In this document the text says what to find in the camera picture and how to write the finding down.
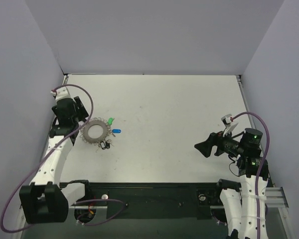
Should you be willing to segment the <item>large silver keyring disc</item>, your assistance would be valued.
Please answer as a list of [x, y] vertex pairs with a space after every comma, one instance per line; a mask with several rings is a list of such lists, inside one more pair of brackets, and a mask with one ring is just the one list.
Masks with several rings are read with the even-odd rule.
[[110, 124], [103, 118], [93, 118], [80, 130], [80, 138], [89, 144], [105, 141], [112, 134]]

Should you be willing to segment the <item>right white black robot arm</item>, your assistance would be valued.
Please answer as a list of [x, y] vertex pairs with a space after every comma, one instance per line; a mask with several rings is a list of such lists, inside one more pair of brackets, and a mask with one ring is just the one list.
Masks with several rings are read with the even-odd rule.
[[232, 134], [211, 133], [195, 144], [204, 157], [209, 157], [213, 147], [215, 155], [226, 153], [238, 167], [239, 182], [219, 180], [213, 190], [213, 199], [222, 204], [224, 224], [228, 227], [229, 239], [266, 239], [266, 188], [269, 180], [268, 163], [261, 157], [262, 132], [246, 128], [236, 141]]

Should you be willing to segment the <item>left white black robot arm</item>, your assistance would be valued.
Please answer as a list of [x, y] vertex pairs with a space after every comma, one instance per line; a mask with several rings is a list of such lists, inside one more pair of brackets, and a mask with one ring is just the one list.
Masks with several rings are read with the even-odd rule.
[[86, 122], [88, 113], [79, 97], [58, 100], [52, 111], [56, 121], [49, 133], [43, 163], [30, 184], [19, 191], [26, 222], [31, 225], [64, 222], [70, 206], [76, 202], [87, 205], [93, 198], [86, 181], [59, 187], [65, 161], [80, 130], [79, 123]]

